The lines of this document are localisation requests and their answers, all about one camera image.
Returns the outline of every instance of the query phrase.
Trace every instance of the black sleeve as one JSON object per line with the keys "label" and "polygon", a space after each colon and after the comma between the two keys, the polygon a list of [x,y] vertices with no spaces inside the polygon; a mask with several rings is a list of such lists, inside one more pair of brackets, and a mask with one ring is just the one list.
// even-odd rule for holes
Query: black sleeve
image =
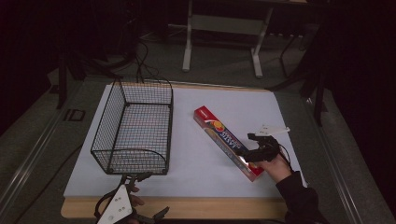
{"label": "black sleeve", "polygon": [[300,172],[294,172],[277,183],[276,187],[288,207],[286,223],[329,223],[318,210],[317,192],[303,186]]}

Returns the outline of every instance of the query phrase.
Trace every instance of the wire basket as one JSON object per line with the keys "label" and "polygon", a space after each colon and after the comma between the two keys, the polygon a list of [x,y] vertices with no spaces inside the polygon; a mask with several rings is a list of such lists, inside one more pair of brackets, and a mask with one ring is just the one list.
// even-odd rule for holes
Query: wire basket
{"label": "wire basket", "polygon": [[167,174],[173,103],[165,79],[114,81],[91,149],[106,174]]}

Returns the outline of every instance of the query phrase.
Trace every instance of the table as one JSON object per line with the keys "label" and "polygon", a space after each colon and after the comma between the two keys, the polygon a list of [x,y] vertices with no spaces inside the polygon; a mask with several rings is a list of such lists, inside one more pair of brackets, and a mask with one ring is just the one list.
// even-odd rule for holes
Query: table
{"label": "table", "polygon": [[264,9],[264,20],[251,19],[237,19],[219,16],[207,16],[196,14],[192,10],[192,0],[189,0],[188,20],[187,20],[187,41],[186,49],[184,51],[183,66],[184,72],[190,71],[191,64],[191,33],[192,30],[206,30],[216,32],[227,32],[234,34],[256,35],[258,37],[257,44],[251,49],[251,57],[255,76],[262,77],[262,68],[259,58],[259,52],[262,47],[262,41],[266,34],[271,16],[275,7],[316,7],[324,8],[322,4],[307,3],[305,0],[255,0],[255,1],[235,1],[233,4],[255,4],[260,7],[267,7]]}
{"label": "table", "polygon": [[[169,206],[171,209],[166,215],[166,218],[282,218],[286,213],[286,205],[278,194],[275,183],[270,177],[264,173],[254,183],[250,183],[224,153],[221,152],[216,144],[208,138],[198,124],[195,123],[192,119],[192,114],[191,119],[189,119],[190,114],[183,112],[184,109],[195,108],[202,102],[205,102],[209,108],[213,108],[218,112],[228,110],[227,113],[218,114],[218,118],[227,120],[223,120],[224,124],[239,138],[241,135],[246,135],[249,128],[255,124],[259,125],[258,127],[261,126],[257,120],[252,118],[262,118],[266,120],[265,122],[272,122],[272,125],[284,125],[274,95],[269,91],[245,89],[203,90],[201,88],[195,90],[192,88],[174,88],[174,91],[175,114],[172,134],[171,168],[167,176],[152,176],[139,183],[138,187],[141,190],[138,195],[145,200],[146,204],[138,207],[138,212],[151,217],[156,212]],[[216,99],[224,96],[230,96],[222,100],[226,106],[216,106],[218,105]],[[257,103],[258,97],[262,99],[259,103]],[[106,90],[101,102],[105,101]],[[227,106],[230,103],[239,103],[242,109],[229,110],[232,108]],[[95,130],[95,120],[100,118],[101,107],[103,107],[103,103],[98,106],[97,114],[93,119],[87,140],[84,143],[75,170],[64,193],[65,201],[62,209],[62,215],[64,217],[93,217],[93,208],[101,195],[111,191],[120,181],[118,176],[105,175],[97,164],[91,162],[92,155],[89,154],[89,139],[90,134],[94,133]],[[244,119],[233,119],[241,111],[257,111],[259,109],[262,111],[262,114],[256,113]],[[175,136],[180,137],[186,132],[193,132],[193,134],[183,138],[175,138]],[[288,134],[282,133],[277,135],[276,138],[288,149],[293,169],[301,170]],[[240,140],[249,148],[256,145],[255,142],[247,140],[246,137],[241,137]],[[187,149],[183,149],[183,146],[186,146],[186,144],[191,143],[195,145],[197,142],[201,145],[196,147],[195,150],[185,152]],[[216,155],[207,157],[206,155],[209,153],[216,153]],[[197,159],[199,161],[201,159],[200,156],[205,158],[205,164],[209,164],[210,167],[203,167],[203,163],[193,162]],[[190,167],[194,171],[194,176],[185,175],[181,169],[177,169],[186,167],[185,163],[190,164]],[[179,176],[183,176],[186,181],[185,179],[180,180],[178,178]],[[216,184],[210,185],[210,183],[215,183],[216,181],[220,184],[232,183],[233,185],[229,185],[227,190],[224,190],[223,186]],[[183,186],[184,188],[174,190],[174,188],[182,184],[187,187]]]}

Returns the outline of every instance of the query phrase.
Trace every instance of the red box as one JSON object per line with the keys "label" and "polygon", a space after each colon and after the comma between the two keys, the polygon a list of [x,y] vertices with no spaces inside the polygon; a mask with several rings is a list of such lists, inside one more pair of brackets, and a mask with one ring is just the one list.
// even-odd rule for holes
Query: red box
{"label": "red box", "polygon": [[259,177],[263,169],[256,167],[253,163],[245,162],[234,153],[235,149],[248,149],[206,106],[203,105],[194,111],[194,119],[250,181],[253,182]]}

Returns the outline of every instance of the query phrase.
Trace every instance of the person's arm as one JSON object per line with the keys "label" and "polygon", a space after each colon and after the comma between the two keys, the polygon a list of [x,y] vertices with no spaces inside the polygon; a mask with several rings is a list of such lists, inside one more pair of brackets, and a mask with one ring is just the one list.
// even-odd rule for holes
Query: person's arm
{"label": "person's arm", "polygon": [[276,182],[286,202],[286,223],[329,223],[318,210],[318,195],[314,189],[303,186],[300,172],[291,172],[287,162],[277,155],[272,161],[257,163]]}

